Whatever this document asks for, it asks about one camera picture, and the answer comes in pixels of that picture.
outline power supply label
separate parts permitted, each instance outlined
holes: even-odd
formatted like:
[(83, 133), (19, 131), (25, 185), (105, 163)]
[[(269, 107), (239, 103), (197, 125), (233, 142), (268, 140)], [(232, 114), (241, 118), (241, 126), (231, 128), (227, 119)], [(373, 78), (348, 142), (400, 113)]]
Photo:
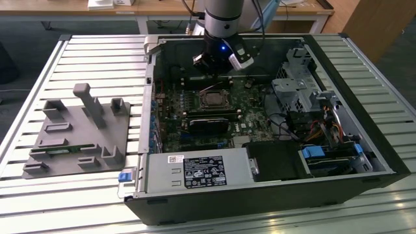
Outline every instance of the power supply label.
[(227, 185), (223, 156), (183, 159), (187, 189)]

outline aluminum extrusion table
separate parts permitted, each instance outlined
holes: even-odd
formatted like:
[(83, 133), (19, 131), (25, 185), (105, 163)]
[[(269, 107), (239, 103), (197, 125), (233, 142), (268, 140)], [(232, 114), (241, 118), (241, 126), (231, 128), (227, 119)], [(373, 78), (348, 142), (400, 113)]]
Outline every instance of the aluminum extrusion table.
[[(315, 35), (353, 93), (412, 172), (416, 172), (416, 114), (351, 39)], [(91, 95), (132, 104), (127, 167), (137, 165), (141, 94), (147, 61), (143, 35), (72, 36), (61, 40), (0, 146), (1, 233), (403, 233), (416, 228), (416, 175), (365, 192), (344, 204), (145, 226), (123, 204), (133, 187), (119, 190), (117, 172), (21, 179), (41, 128), (47, 99), (80, 105), (73, 84)], [(324, 84), (331, 89), (328, 80)]]

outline black cable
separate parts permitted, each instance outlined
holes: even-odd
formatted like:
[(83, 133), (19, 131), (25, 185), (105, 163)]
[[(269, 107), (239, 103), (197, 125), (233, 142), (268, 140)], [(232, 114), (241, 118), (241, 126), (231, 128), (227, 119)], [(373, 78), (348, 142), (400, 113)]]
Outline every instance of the black cable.
[(264, 31), (264, 20), (263, 20), (263, 11), (261, 11), (261, 7), (260, 7), (260, 3), (259, 0), (252, 0), (252, 4), (255, 6), (256, 12), (257, 12), (257, 17), (260, 18), (260, 25), (261, 25), (261, 34), (263, 34), (263, 38), (261, 38), (261, 44), (259, 46), (259, 52), (264, 46), (264, 40), (265, 40), (265, 31)]
[(157, 24), (157, 28), (164, 28), (164, 26), (157, 22), (157, 20), (152, 20), (155, 24)]
[(288, 135), (288, 134), (281, 134), (281, 128), (279, 128), (279, 134), (273, 134), (273, 136), (277, 137), (277, 140), (280, 140), (280, 137), (281, 137), (281, 136), (291, 137), (291, 135)]
[(183, 24), (183, 20), (180, 21), (177, 27), (173, 30), (169, 31), (171, 34), (173, 34), (173, 31), (176, 31), (180, 28), (181, 24)]
[[(280, 7), (296, 8), (297, 6), (280, 6)], [(248, 30), (248, 31), (239, 32), (239, 34), (241, 34), (241, 33), (253, 33), (253, 32), (256, 32), (256, 31), (259, 31), (260, 29), (261, 29), (261, 25), (260, 25), (257, 28), (255, 28), (253, 30)]]
[(188, 12), (189, 12), (189, 14), (191, 14), (191, 16), (196, 16), (196, 13), (193, 12), (193, 10), (191, 10), (191, 8), (189, 8), (187, 2), (185, 2), (184, 0), (181, 0), (181, 3), (183, 3), (183, 5), (185, 6), (185, 8), (187, 8), (187, 10), (188, 10)]
[[(195, 0), (192, 1), (192, 12), (193, 12), (193, 7), (195, 7)], [(191, 21), (192, 21), (192, 14), (189, 15), (189, 22), (188, 22), (188, 24), (191, 24)]]
[(271, 120), (271, 122), (272, 122), (272, 124), (275, 124), (281, 130), (284, 130), (289, 135), (291, 135), (291, 137), (293, 138), (293, 140), (296, 140), (296, 141), (299, 141), (299, 142), (304, 142), (304, 140), (301, 140), (299, 137), (297, 137), (297, 135), (293, 133), (293, 132), (291, 132), (291, 130), (289, 129), (287, 129), (285, 127), (283, 127), (275, 120), (272, 120), (271, 118), (269, 118), (269, 120)]
[(271, 116), (281, 116), (283, 118), (285, 118), (287, 114), (284, 114), (284, 113), (272, 113), (272, 114), (268, 115), (268, 117), (271, 118)]
[(249, 77), (249, 76), (252, 75), (252, 72), (253, 72), (255, 70), (261, 70), (261, 71), (264, 71), (265, 74), (267, 74), (268, 76), (272, 77), (272, 74), (268, 72), (268, 70), (267, 70), (264, 67), (260, 67), (260, 66), (252, 66), (251, 69), (247, 71), (245, 76)]
[(283, 33), (284, 33), (287, 30), (287, 22), (288, 22), (288, 10), (287, 10), (288, 6), (283, 1), (281, 1), (281, 3), (285, 5), (285, 23), (284, 23), (284, 31), (283, 31)]

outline cable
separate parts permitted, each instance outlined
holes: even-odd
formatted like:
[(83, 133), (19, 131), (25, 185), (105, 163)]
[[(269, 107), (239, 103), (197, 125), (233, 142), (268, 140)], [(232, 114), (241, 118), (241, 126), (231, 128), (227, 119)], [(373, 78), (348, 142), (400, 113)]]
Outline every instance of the cable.
[(181, 24), (183, 24), (183, 20), (180, 21), (177, 27), (173, 30), (169, 31), (171, 34), (173, 34), (173, 31), (176, 31), (180, 28)]
[[(193, 12), (193, 7), (195, 7), (195, 0), (192, 1), (192, 12)], [(185, 29), (185, 34), (192, 35), (192, 29), (191, 29), (191, 21), (192, 21), (192, 14), (189, 14), (189, 21)]]
[(288, 22), (288, 6), (287, 6), (287, 4), (281, 1), (281, 3), (285, 5), (285, 23), (284, 23), (284, 31), (283, 31), (283, 33), (285, 32), (285, 30), (287, 30), (287, 22)]
[(335, 122), (332, 122), (332, 124), (333, 124), (333, 126), (336, 126), (336, 128), (337, 128), (339, 140), (340, 140), (341, 143), (343, 143), (343, 127), (341, 127), (337, 123), (335, 123)]
[(293, 138), (293, 140), (296, 140), (296, 141), (299, 141), (299, 142), (304, 142), (304, 141), (297, 137), (297, 135), (296, 135), (293, 132), (291, 132), (289, 129), (287, 129), (285, 127), (283, 127), (283, 126), (281, 126), (279, 123), (276, 123), (276, 121), (272, 120), (271, 118), (269, 118), (269, 120), (271, 120), (271, 122), (272, 122), (281, 130), (284, 130), (284, 131), (291, 135), (291, 137)]
[(263, 38), (261, 38), (261, 44), (259, 46), (259, 52), (264, 46), (264, 40), (265, 40), (265, 31), (264, 31), (264, 20), (263, 20), (263, 11), (261, 11), (261, 7), (260, 7), (260, 3), (259, 0), (252, 0), (252, 4), (255, 6), (256, 12), (257, 12), (257, 17), (260, 18), (260, 25), (261, 25), (261, 34), (263, 34)]
[(164, 26), (157, 22), (157, 20), (152, 20), (155, 24), (157, 24), (157, 28), (164, 28)]
[(193, 12), (193, 7), (195, 7), (195, 0), (192, 1), (192, 12)]
[(268, 70), (264, 67), (260, 67), (260, 66), (251, 66), (251, 69), (249, 69), (249, 71), (247, 71), (245, 76), (249, 77), (255, 70), (264, 71), (265, 74), (272, 77), (272, 74), (268, 72)]
[(284, 113), (272, 113), (272, 114), (268, 115), (268, 117), (271, 118), (271, 116), (281, 116), (283, 118), (285, 118), (287, 114), (284, 114)]
[(315, 120), (315, 121), (312, 122), (312, 124), (311, 124), (311, 132), (309, 132), (309, 134), (312, 134), (313, 125), (315, 125), (316, 123), (319, 123), (319, 121), (317, 121), (317, 120)]
[(188, 12), (189, 12), (189, 14), (191, 14), (191, 16), (196, 16), (196, 13), (193, 12), (193, 9), (191, 10), (191, 8), (189, 8), (187, 2), (185, 2), (184, 0), (181, 0), (181, 3), (183, 3), (183, 5), (185, 6), (185, 8), (187, 8), (187, 10), (188, 10)]
[(31, 91), (31, 89), (7, 89), (7, 90), (0, 90), (0, 92), (13, 92), (13, 91)]
[(203, 91), (205, 91), (207, 89), (211, 89), (215, 85), (217, 85), (217, 84), (220, 84), (220, 83), (223, 83), (223, 82), (220, 81), (220, 82), (217, 82), (216, 84), (213, 84), (212, 86), (207, 87), (205, 89), (203, 89), (203, 90), (200, 91), (200, 93), (201, 93)]
[(163, 94), (163, 79), (160, 79), (160, 94)]
[(279, 128), (279, 134), (273, 134), (275, 137), (277, 137), (277, 140), (280, 140), (280, 137), (285, 136), (285, 137), (291, 137), (291, 135), (288, 134), (281, 134), (281, 128)]
[(305, 139), (305, 142), (308, 142), (309, 140), (317, 138), (321, 134), (323, 134), (323, 130), (317, 131), (312, 136), (309, 136), (309, 137)]

